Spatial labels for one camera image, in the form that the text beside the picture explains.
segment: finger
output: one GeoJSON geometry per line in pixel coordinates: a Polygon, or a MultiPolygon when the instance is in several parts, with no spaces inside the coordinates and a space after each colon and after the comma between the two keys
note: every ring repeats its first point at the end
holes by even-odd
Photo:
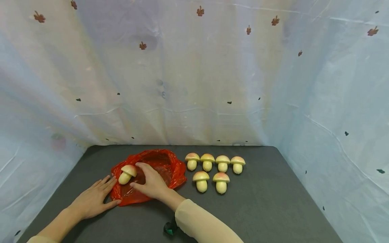
{"type": "Polygon", "coordinates": [[[143,172],[145,173],[145,175],[147,173],[152,173],[154,171],[154,169],[149,164],[146,164],[146,163],[138,162],[135,165],[137,167],[141,168],[143,170],[143,172]]]}
{"type": "Polygon", "coordinates": [[[112,188],[114,188],[114,185],[117,183],[117,179],[114,177],[112,178],[108,183],[106,183],[107,187],[104,188],[103,192],[105,195],[107,195],[112,188]]]}
{"type": "Polygon", "coordinates": [[[110,178],[109,175],[107,175],[106,177],[104,177],[104,179],[102,179],[102,180],[100,181],[100,183],[97,184],[96,187],[101,187],[102,185],[104,185],[104,184],[109,180],[109,178],[110,178]]]}
{"type": "Polygon", "coordinates": [[[103,205],[104,211],[116,207],[117,205],[119,205],[119,203],[121,203],[121,200],[115,200],[115,201],[104,204],[103,205]]]}
{"type": "Polygon", "coordinates": [[[95,182],[93,185],[91,185],[91,187],[89,189],[92,189],[94,188],[95,186],[97,186],[99,183],[100,183],[101,179],[98,180],[97,182],[95,182]]]}
{"type": "Polygon", "coordinates": [[[130,186],[132,187],[132,188],[134,188],[135,190],[138,190],[138,191],[140,191],[140,192],[144,192],[145,191],[145,189],[146,189],[146,186],[145,185],[141,185],[141,184],[138,184],[138,183],[136,183],[136,182],[132,182],[132,183],[130,183],[130,186]]]}
{"type": "Polygon", "coordinates": [[[109,179],[109,181],[106,182],[104,185],[101,185],[101,186],[100,186],[100,189],[104,190],[104,189],[107,188],[107,186],[108,186],[110,183],[112,183],[112,181],[115,180],[115,179],[116,179],[116,176],[112,177],[112,178],[109,179]]]}

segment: mushroom cap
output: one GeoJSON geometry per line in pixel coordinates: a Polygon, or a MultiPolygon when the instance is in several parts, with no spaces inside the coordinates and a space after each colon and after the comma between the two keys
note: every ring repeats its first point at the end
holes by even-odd
{"type": "Polygon", "coordinates": [[[201,162],[204,161],[210,161],[210,162],[215,162],[215,158],[211,154],[203,154],[200,158],[201,162]]]}
{"type": "Polygon", "coordinates": [[[198,171],[193,175],[193,181],[196,182],[198,180],[209,180],[209,175],[205,171],[198,171]]]}
{"type": "Polygon", "coordinates": [[[244,159],[242,157],[235,156],[234,158],[231,159],[231,164],[245,165],[246,162],[244,161],[244,159]]]}
{"type": "Polygon", "coordinates": [[[132,175],[133,177],[137,176],[137,169],[133,165],[125,165],[121,169],[122,171],[126,172],[127,174],[132,175]]]}
{"type": "Polygon", "coordinates": [[[226,163],[226,164],[229,164],[230,163],[230,159],[225,156],[225,155],[220,155],[216,158],[216,163],[219,164],[219,163],[226,163]]]}
{"type": "Polygon", "coordinates": [[[200,160],[200,157],[196,154],[196,153],[189,153],[186,155],[185,157],[185,161],[188,161],[188,160],[196,160],[196,161],[199,161],[200,160]]]}
{"type": "Polygon", "coordinates": [[[219,172],[219,173],[216,173],[214,175],[213,181],[214,182],[226,182],[226,183],[228,183],[230,181],[230,178],[228,177],[228,175],[226,173],[219,172]]]}

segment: toy mushroom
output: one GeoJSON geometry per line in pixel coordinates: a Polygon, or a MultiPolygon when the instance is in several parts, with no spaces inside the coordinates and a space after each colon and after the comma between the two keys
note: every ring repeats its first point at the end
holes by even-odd
{"type": "Polygon", "coordinates": [[[197,167],[197,161],[199,160],[200,157],[196,153],[189,153],[185,157],[185,161],[188,161],[187,163],[188,170],[195,170],[195,168],[197,167]]]}
{"type": "Polygon", "coordinates": [[[198,171],[193,175],[193,181],[196,182],[196,187],[199,192],[205,192],[207,190],[207,180],[209,180],[209,175],[205,171],[198,171]]]}
{"type": "Polygon", "coordinates": [[[215,162],[215,158],[211,154],[203,154],[200,160],[203,162],[203,169],[207,172],[212,169],[212,163],[215,162]]]}
{"type": "Polygon", "coordinates": [[[214,175],[213,181],[216,182],[216,190],[220,194],[224,194],[227,190],[227,183],[230,178],[226,173],[219,172],[214,175]]]}
{"type": "Polygon", "coordinates": [[[235,174],[240,174],[242,173],[243,170],[243,165],[246,164],[244,159],[239,156],[235,156],[234,158],[231,159],[231,164],[233,164],[233,171],[235,174]]]}
{"type": "Polygon", "coordinates": [[[119,184],[121,185],[127,184],[130,181],[131,177],[137,176],[137,169],[133,165],[125,165],[122,167],[121,170],[123,171],[123,173],[119,176],[118,179],[119,184]]]}
{"type": "Polygon", "coordinates": [[[225,155],[220,155],[216,158],[217,168],[220,172],[226,172],[230,159],[225,155]]]}

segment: white curtain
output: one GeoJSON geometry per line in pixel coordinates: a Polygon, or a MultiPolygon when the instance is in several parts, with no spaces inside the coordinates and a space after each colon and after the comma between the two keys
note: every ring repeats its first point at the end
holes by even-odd
{"type": "Polygon", "coordinates": [[[387,10],[1,0],[0,241],[88,146],[174,144],[276,146],[344,242],[388,242],[387,10]]]}

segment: red plastic bag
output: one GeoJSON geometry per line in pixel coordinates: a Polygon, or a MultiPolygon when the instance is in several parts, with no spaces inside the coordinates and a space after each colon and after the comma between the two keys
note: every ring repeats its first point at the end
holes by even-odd
{"type": "MultiPolygon", "coordinates": [[[[186,166],[179,161],[175,154],[167,149],[146,150],[140,154],[130,155],[125,161],[119,163],[111,169],[116,178],[122,173],[121,168],[127,164],[135,166],[135,163],[143,162],[151,165],[164,179],[166,185],[174,189],[186,182],[186,166]]],[[[116,183],[111,191],[112,200],[121,200],[119,206],[125,206],[132,203],[142,203],[151,200],[148,196],[135,190],[130,186],[131,182],[144,184],[146,182],[143,171],[137,168],[137,176],[132,177],[126,185],[116,183]]]]}

